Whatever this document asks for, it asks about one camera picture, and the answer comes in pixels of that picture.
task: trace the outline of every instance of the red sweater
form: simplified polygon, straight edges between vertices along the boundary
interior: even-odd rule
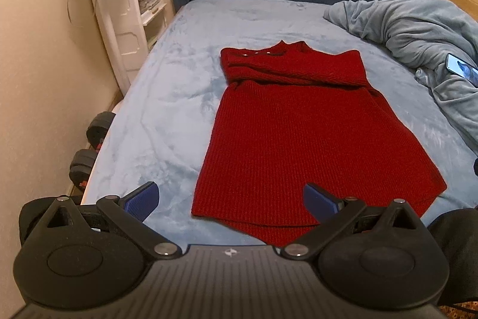
[[[302,189],[313,182],[371,206],[406,199],[422,215],[446,189],[413,133],[369,84],[358,51],[305,42],[224,48],[228,88],[194,193],[192,214],[283,246],[317,221]]]

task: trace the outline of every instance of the bed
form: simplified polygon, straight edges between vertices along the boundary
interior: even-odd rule
[[[425,224],[478,204],[476,155],[448,123],[429,90],[389,52],[322,18],[324,4],[287,0],[194,0],[158,40],[126,95],[96,160],[83,203],[125,195],[154,181],[160,203],[145,223],[183,249],[187,244],[261,243],[191,216],[194,186],[226,81],[224,47],[260,49],[304,40],[327,53],[360,51],[367,78],[417,137],[448,185]]]

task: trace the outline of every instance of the beige wall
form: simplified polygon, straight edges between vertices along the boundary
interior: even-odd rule
[[[22,306],[11,270],[18,213],[70,188],[90,120],[118,90],[91,0],[0,0],[0,318]]]

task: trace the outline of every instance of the black dumbbell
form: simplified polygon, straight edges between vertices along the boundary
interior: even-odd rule
[[[90,123],[87,130],[88,142],[96,151],[100,150],[103,141],[106,138],[106,133],[113,122],[116,114],[110,111],[103,111],[99,113]]]
[[[98,153],[95,150],[80,149],[71,160],[70,180],[81,191],[87,187],[97,156]]]

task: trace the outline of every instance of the phone screen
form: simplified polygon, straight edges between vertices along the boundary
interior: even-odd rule
[[[478,70],[451,53],[446,56],[446,68],[478,87]]]

